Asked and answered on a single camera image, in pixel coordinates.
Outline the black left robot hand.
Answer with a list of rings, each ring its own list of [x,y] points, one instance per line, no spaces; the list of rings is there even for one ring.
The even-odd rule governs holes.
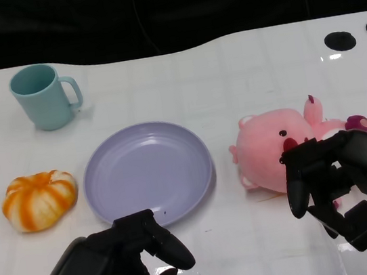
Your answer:
[[[51,275],[177,275],[195,263],[188,248],[147,209],[74,240]]]

